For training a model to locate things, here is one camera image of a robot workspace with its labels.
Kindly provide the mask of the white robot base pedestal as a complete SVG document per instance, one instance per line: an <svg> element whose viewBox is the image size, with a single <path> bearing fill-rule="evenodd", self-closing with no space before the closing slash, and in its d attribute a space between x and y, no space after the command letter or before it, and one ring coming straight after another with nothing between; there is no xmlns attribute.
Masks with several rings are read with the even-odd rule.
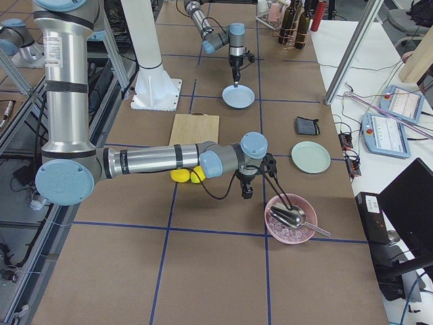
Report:
<svg viewBox="0 0 433 325"><path fill-rule="evenodd" d="M172 79L163 67L151 2L121 3L139 66L131 108L174 112L182 80Z"/></svg>

